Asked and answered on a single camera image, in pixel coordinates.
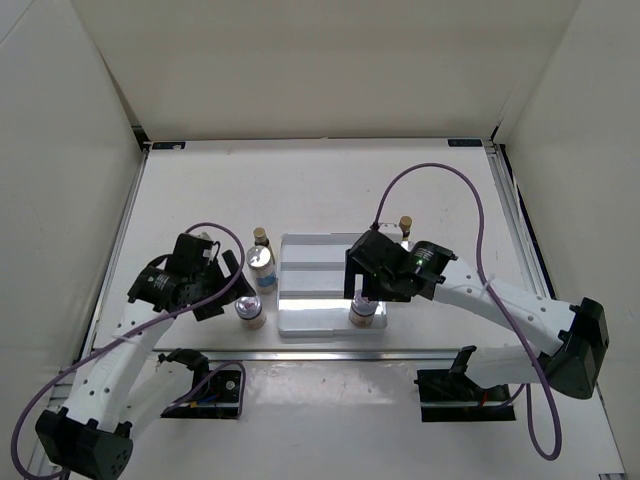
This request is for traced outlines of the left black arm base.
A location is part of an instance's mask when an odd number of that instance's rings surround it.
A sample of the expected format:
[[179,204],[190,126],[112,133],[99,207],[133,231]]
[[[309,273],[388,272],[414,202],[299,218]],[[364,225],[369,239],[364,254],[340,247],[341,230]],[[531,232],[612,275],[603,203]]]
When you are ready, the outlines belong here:
[[163,419],[239,420],[244,407],[247,371],[240,361],[210,366],[204,354],[176,349],[158,355],[160,366],[184,366],[192,375],[191,390],[161,414]]

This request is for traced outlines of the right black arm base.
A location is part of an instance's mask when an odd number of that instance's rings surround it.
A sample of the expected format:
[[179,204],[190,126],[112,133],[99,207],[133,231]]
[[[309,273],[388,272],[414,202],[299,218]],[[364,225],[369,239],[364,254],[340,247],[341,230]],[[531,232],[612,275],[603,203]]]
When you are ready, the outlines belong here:
[[462,348],[444,369],[420,369],[418,388],[423,423],[487,423],[516,420],[514,400],[506,384],[483,388],[465,376],[475,346]]

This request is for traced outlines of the white-lid sauce jar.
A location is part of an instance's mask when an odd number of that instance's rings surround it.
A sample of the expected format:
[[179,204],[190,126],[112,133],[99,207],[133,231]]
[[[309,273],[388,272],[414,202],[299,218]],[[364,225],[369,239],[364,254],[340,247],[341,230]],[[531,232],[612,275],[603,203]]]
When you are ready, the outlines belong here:
[[266,322],[266,314],[258,296],[240,297],[236,300],[234,308],[245,329],[260,329]]
[[361,296],[361,292],[357,291],[357,295],[351,301],[349,320],[359,328],[366,328],[371,325],[378,307],[378,302],[369,300]]

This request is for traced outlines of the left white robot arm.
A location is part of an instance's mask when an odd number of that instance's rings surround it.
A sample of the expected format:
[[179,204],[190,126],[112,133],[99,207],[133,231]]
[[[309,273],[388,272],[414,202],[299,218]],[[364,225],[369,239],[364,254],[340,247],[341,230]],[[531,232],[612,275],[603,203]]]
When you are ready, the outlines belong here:
[[113,340],[80,361],[83,383],[57,411],[35,424],[48,459],[63,475],[117,479],[134,440],[155,419],[211,397],[214,372],[200,352],[178,348],[159,358],[153,376],[136,381],[158,341],[181,315],[198,321],[223,314],[227,305],[254,295],[242,270],[244,251],[221,251],[219,242],[191,230],[173,250],[151,260],[127,293]]

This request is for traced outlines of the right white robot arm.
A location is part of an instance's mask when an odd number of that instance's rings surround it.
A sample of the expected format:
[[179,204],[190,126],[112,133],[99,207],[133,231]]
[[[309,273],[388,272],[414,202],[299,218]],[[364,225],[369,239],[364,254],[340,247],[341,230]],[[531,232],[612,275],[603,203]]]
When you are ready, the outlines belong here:
[[346,251],[347,299],[355,296],[357,276],[370,301],[407,303],[419,296],[523,334],[524,345],[461,348],[443,378],[450,397],[470,400],[482,390],[516,383],[547,383],[574,399],[592,397],[609,346],[600,303],[583,298],[570,304],[483,280],[449,249],[419,241],[406,250],[376,230]]

